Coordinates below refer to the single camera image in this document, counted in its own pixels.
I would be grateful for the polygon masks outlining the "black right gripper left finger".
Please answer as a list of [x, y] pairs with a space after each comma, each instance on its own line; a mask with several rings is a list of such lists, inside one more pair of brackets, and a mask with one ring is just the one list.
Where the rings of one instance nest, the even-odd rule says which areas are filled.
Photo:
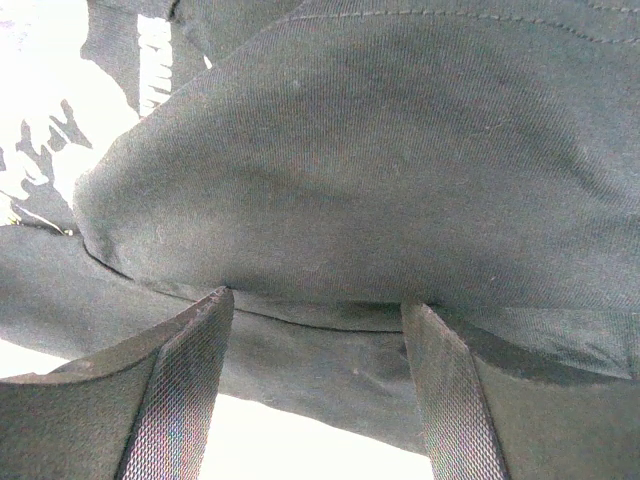
[[113, 347], [3, 379], [2, 478], [197, 478], [233, 314], [221, 287]]

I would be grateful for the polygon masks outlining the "black floral print t-shirt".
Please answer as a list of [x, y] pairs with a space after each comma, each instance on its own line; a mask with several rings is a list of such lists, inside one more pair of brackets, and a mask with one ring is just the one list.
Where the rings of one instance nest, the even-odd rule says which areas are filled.
[[639, 383], [638, 3], [3, 2], [2, 336], [69, 363], [221, 287], [222, 372], [408, 361], [418, 302]]

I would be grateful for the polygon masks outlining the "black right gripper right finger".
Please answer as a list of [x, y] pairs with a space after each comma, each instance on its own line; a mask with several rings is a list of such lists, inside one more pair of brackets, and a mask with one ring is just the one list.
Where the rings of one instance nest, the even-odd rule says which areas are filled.
[[401, 317], [435, 478], [638, 478], [637, 380], [565, 366], [418, 302]]

